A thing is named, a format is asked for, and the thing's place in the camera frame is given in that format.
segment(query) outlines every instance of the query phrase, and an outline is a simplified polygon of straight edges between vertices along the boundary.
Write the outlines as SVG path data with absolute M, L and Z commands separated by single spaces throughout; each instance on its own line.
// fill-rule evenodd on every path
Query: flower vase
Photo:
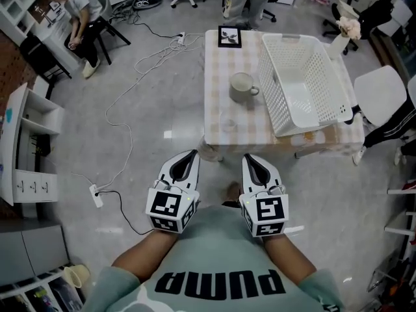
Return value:
M 346 48 L 350 42 L 350 37 L 347 34 L 339 34 L 331 43 L 329 47 L 326 48 L 326 52 L 330 59 L 336 59 Z

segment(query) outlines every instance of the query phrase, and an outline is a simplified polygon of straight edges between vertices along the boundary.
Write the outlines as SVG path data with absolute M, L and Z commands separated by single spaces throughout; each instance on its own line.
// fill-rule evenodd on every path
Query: black cable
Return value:
M 117 192 L 116 190 L 103 190 L 102 192 L 98 192 L 98 194 L 101 194 L 101 193 L 117 193 L 118 194 L 118 197 L 119 197 L 119 199 L 120 199 L 120 210 L 122 211 L 122 214 L 123 214 L 123 217 L 125 218 L 125 220 L 127 221 L 127 223 L 130 225 L 130 228 L 135 232 L 135 233 L 137 233 L 138 235 L 140 235 L 140 236 L 143 236 L 143 235 L 145 235 L 145 234 L 147 234 L 147 233 L 149 233 L 150 231 L 153 231 L 153 229 L 150 229 L 149 231 L 146 231 L 145 233 L 140 233 L 140 232 L 138 232 L 138 231 L 136 231 L 136 229 L 131 225 L 131 223 L 130 223 L 130 221 L 129 221 L 129 219 L 124 215 L 124 212 L 123 212 L 123 201 L 122 201 L 122 196 L 120 195 L 120 193 L 119 192 Z
M 126 21 L 127 24 L 131 24 L 131 25 L 145 25 L 152 34 L 155 34 L 158 37 L 161 38 L 175 38 L 178 36 L 181 36 L 181 34 L 176 34 L 175 36 L 162 36 L 161 34 L 157 34 L 156 32 L 153 32 L 150 27 L 145 24 L 145 23 L 136 23 L 138 21 L 138 19 L 140 18 L 140 15 L 138 14 L 138 11 L 133 12 L 133 4 L 128 7 L 129 9 L 126 10 L 121 10 L 115 14 L 113 14 L 113 19 L 122 19 L 122 21 Z

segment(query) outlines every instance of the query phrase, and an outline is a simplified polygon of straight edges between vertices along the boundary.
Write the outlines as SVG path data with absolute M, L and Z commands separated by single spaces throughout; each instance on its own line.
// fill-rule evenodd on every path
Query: shoe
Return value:
M 143 10 L 149 9 L 156 6 L 159 6 L 162 3 L 162 0 L 135 0 L 133 3 L 134 10 Z
M 398 164 L 400 163 L 400 160 L 402 160 L 403 164 L 406 164 L 407 162 L 406 156 L 402 154 L 402 148 L 398 147 L 395 153 L 395 166 L 398 166 Z
M 361 162 L 361 159 L 363 158 L 363 155 L 366 150 L 367 150 L 367 147 L 362 146 L 361 149 L 352 156 L 352 161 L 354 162 L 355 165 L 358 165 L 359 162 Z
M 416 180 L 411 183 L 404 184 L 402 190 L 414 190 L 416 189 Z
M 232 181 L 227 187 L 226 201 L 238 202 L 240 195 L 241 195 L 240 184 L 236 181 Z
M 97 70 L 97 68 L 98 68 L 98 66 L 99 66 L 100 63 L 101 63 L 101 61 L 98 59 L 96 66 L 95 67 L 92 67 L 91 64 L 87 61 L 85 63 L 85 67 L 84 67 L 84 70 L 83 70 L 84 77 L 87 79 L 92 74 L 94 74 L 96 72 L 96 70 Z

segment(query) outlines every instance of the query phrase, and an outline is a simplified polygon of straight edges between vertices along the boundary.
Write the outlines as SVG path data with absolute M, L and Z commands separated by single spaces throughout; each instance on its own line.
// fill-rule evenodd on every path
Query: mug handle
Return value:
M 252 96 L 258 95 L 260 93 L 259 87 L 258 86 L 253 86 L 253 88 L 250 90 L 250 93 L 251 93 Z

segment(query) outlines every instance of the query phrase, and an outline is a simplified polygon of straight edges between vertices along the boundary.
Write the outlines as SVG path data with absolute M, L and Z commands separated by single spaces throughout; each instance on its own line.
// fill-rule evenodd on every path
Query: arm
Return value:
M 269 258 L 294 284 L 298 285 L 317 271 L 286 235 L 265 237 L 263 242 Z
M 89 13 L 89 11 L 86 7 L 81 9 L 80 14 L 81 14 L 81 20 L 80 20 L 81 25 L 79 26 L 79 30 L 78 30 L 78 33 L 77 33 L 77 36 L 76 36 L 76 38 L 79 41 L 81 41 L 81 37 L 83 36 L 85 27 L 88 24 L 88 21 L 90 20 L 90 13 Z
M 175 233 L 155 230 L 125 251 L 112 265 L 132 273 L 140 282 L 146 281 L 157 270 L 177 238 Z
M 70 42 L 72 42 L 72 40 L 77 36 L 77 31 L 78 31 L 78 25 L 79 25 L 79 20 L 75 17 L 72 17 L 72 32 L 71 32 L 71 40 Z

